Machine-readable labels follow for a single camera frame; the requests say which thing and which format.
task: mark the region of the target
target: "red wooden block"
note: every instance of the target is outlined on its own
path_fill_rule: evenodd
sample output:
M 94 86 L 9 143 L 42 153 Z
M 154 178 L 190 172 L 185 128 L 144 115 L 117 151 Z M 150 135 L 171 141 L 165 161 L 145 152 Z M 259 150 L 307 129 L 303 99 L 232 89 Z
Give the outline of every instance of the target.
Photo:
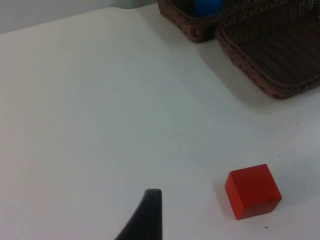
M 237 220 L 270 213 L 282 199 L 267 164 L 230 172 L 225 190 Z

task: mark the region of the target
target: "wall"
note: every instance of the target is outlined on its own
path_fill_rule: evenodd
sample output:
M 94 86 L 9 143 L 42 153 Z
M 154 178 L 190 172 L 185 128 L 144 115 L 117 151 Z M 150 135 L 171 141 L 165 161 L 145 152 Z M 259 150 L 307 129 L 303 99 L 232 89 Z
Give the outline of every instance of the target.
M 137 8 L 156 0 L 0 0 L 0 34 L 106 8 Z

